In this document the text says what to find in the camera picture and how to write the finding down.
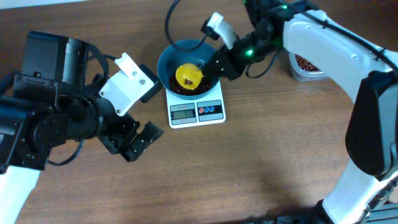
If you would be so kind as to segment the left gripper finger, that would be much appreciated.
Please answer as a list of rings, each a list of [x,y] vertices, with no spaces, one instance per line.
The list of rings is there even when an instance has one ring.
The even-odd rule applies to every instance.
[[[138,160],[148,146],[149,141],[138,136],[127,147],[122,149],[120,154],[127,162],[134,162]]]
[[[147,124],[145,124],[144,129],[137,137],[141,146],[149,146],[158,140],[163,134],[164,131],[162,129],[149,121]]]

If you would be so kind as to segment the blue plastic bowl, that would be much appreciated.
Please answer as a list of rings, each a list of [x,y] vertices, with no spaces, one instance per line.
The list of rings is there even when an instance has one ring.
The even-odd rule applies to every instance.
[[[185,63],[192,63],[200,68],[203,68],[204,64],[215,52],[216,50],[207,43],[203,43],[198,49],[193,51],[181,51],[177,50],[173,45],[168,46],[160,55],[157,63],[157,74],[161,83],[166,90],[171,91],[169,88],[169,79],[172,75],[175,75],[175,72],[179,66]],[[210,80],[213,81],[213,85],[220,81],[220,79]],[[181,99],[197,100],[199,98],[203,98],[206,95],[206,92],[193,96],[184,96],[177,93],[175,94]]]

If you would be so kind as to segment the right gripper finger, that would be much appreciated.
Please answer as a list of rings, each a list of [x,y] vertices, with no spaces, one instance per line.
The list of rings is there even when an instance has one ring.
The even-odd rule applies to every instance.
[[[201,71],[203,76],[209,79],[219,79],[219,78],[227,78],[231,79],[231,75],[228,73],[227,68],[216,68],[216,67],[204,67]]]
[[[223,65],[224,59],[223,59],[223,51],[222,50],[217,50],[211,58],[204,64],[204,67],[216,67],[216,68],[224,68]]]

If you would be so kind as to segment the red beans in bowl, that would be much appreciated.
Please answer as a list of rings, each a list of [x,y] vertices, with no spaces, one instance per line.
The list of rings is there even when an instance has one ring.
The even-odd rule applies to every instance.
[[[200,95],[210,90],[212,86],[213,86],[212,80],[210,80],[209,78],[202,78],[200,84],[194,90],[188,90],[183,88],[180,84],[178,84],[175,75],[172,75],[169,79],[170,90],[174,93],[184,96]]]

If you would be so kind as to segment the clear plastic bean container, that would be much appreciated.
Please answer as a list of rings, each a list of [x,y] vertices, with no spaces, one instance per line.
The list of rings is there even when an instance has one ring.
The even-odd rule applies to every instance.
[[[297,81],[312,82],[312,81],[328,79],[328,76],[326,75],[325,72],[322,72],[322,71],[309,72],[309,71],[303,70],[299,66],[299,64],[295,58],[295,55],[292,53],[289,53],[289,63],[290,63],[290,71],[291,71],[292,77]]]

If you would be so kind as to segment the yellow measuring scoop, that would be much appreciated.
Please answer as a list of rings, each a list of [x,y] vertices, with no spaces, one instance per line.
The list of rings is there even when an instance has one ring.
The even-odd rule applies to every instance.
[[[178,67],[175,72],[177,83],[184,89],[196,89],[204,77],[198,66],[192,63],[185,63]]]

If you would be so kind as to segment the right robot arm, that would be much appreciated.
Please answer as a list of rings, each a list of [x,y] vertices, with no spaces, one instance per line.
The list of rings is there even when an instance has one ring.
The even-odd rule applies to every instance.
[[[308,60],[338,84],[354,107],[345,136],[349,161],[334,189],[309,215],[277,223],[396,223],[397,53],[345,29],[308,1],[245,1],[254,30],[240,38],[214,13],[202,26],[224,44],[203,67],[230,80],[266,55],[286,50]]]

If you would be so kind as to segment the white digital kitchen scale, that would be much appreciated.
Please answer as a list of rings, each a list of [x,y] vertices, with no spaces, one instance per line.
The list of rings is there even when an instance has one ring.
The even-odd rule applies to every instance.
[[[209,124],[224,123],[226,112],[221,90],[217,82],[203,98],[185,100],[174,92],[166,90],[169,125],[173,129],[191,128]]]

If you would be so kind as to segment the red beans pile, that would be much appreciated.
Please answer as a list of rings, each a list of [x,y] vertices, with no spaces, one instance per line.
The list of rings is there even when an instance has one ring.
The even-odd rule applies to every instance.
[[[319,72],[320,69],[299,55],[294,55],[297,65],[306,72]]]

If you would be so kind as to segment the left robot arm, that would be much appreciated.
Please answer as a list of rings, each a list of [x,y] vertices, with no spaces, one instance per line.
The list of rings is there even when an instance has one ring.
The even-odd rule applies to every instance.
[[[14,223],[53,148],[97,138],[110,154],[137,160],[162,135],[130,114],[162,89],[157,75],[128,54],[103,54],[70,37],[32,31],[22,68],[5,76],[1,92],[1,222]]]

